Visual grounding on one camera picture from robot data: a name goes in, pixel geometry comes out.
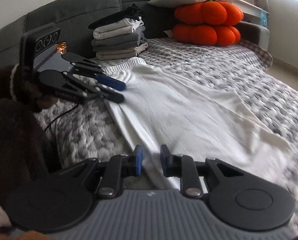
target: camera module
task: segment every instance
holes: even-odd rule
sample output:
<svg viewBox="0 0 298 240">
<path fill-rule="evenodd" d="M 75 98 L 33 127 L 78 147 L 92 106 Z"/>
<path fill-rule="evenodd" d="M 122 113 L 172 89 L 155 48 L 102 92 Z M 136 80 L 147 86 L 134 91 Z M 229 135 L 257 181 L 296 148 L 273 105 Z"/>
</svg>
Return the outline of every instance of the camera module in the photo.
<svg viewBox="0 0 298 240">
<path fill-rule="evenodd" d="M 57 37 L 58 37 L 58 32 L 57 33 L 54 33 L 54 35 L 53 35 L 53 42 L 57 39 Z"/>
<path fill-rule="evenodd" d="M 36 51 L 39 51 L 41 49 L 42 45 L 43 45 L 43 41 L 39 40 L 38 43 L 36 44 Z"/>
<path fill-rule="evenodd" d="M 44 41 L 44 47 L 47 47 L 51 41 L 51 34 L 47 35 Z"/>
</svg>

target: metal screw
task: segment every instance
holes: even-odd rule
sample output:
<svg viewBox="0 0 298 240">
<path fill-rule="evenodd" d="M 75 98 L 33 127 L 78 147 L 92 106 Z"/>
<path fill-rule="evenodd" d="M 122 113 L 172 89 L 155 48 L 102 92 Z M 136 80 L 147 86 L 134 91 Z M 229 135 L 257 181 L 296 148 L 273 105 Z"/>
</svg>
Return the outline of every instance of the metal screw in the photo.
<svg viewBox="0 0 298 240">
<path fill-rule="evenodd" d="M 186 189 L 186 193 L 189 196 L 198 197 L 198 196 L 201 195 L 202 191 L 200 189 L 198 189 L 198 188 L 190 187 L 190 188 L 187 188 Z"/>
<path fill-rule="evenodd" d="M 114 194 L 114 189 L 110 187 L 102 187 L 98 190 L 98 193 L 102 196 L 111 196 Z"/>
</svg>

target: white tag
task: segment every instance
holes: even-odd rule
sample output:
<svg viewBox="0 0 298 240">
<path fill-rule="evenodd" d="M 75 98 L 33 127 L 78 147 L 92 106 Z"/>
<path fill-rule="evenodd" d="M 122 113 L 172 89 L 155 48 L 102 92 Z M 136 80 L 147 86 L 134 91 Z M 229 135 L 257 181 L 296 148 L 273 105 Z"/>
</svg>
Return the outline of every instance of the white tag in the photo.
<svg viewBox="0 0 298 240">
<path fill-rule="evenodd" d="M 167 31 L 163 31 L 163 32 L 166 33 L 169 38 L 173 38 L 173 32 L 172 32 L 172 30 L 167 30 Z"/>
</svg>

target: black cable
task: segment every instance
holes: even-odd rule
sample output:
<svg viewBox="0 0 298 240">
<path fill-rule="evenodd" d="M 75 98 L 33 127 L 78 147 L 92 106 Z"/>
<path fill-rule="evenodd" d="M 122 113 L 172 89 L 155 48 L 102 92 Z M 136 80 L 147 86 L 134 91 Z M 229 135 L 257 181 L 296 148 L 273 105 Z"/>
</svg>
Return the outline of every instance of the black cable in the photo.
<svg viewBox="0 0 298 240">
<path fill-rule="evenodd" d="M 54 120 L 52 120 L 52 121 L 50 122 L 49 125 L 47 125 L 47 127 L 45 128 L 45 132 L 46 132 L 46 131 L 51 127 L 51 125 L 52 125 L 55 121 L 57 121 L 60 117 L 64 116 L 65 114 L 68 114 L 68 113 L 71 112 L 72 110 L 75 110 L 78 106 L 79 106 L 79 105 L 76 104 L 73 108 L 71 108 L 71 109 L 69 109 L 68 111 L 66 111 L 66 112 L 60 114 L 59 116 L 57 116 Z"/>
</svg>

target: baseboard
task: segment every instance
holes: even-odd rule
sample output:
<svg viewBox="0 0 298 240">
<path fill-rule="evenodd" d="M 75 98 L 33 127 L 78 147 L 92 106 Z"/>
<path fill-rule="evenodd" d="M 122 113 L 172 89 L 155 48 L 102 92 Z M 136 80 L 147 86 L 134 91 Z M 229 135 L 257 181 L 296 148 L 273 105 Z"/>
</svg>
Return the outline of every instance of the baseboard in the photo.
<svg viewBox="0 0 298 240">
<path fill-rule="evenodd" d="M 293 73 L 295 73 L 296 75 L 298 75 L 298 68 L 296 68 L 295 66 L 290 65 L 289 63 L 286 63 L 276 57 L 273 57 L 273 64 L 276 64 L 280 67 L 284 67 L 290 71 L 292 71 Z"/>
</svg>

